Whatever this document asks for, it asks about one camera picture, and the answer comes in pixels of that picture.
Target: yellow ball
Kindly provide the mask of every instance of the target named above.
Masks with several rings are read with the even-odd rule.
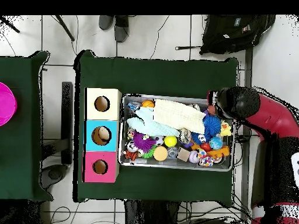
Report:
[[[164,143],[167,147],[173,147],[176,145],[176,142],[178,140],[176,139],[175,136],[167,136],[165,139],[164,139]]]
[[[152,100],[145,100],[142,104],[142,107],[155,107],[155,103]]]

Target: backpack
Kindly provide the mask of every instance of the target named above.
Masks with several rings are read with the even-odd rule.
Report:
[[[259,44],[276,15],[208,15],[199,54],[235,53]]]

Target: pink bowl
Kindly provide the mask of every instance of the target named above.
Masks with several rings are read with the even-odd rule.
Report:
[[[4,83],[0,82],[0,126],[6,124],[16,112],[16,98]]]

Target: round hole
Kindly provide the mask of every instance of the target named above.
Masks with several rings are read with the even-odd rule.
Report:
[[[105,174],[108,170],[108,164],[104,160],[97,160],[93,165],[92,169],[97,174]]]
[[[107,111],[110,108],[110,102],[107,97],[105,96],[100,96],[96,98],[95,100],[95,108],[97,111]]]
[[[104,126],[96,127],[92,132],[91,138],[97,145],[106,145],[111,140],[111,131]]]

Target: rubber duck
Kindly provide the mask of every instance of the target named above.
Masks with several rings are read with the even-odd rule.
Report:
[[[221,121],[221,131],[220,131],[220,135],[222,137],[224,136],[231,136],[231,127],[228,123],[226,123],[225,121]]]

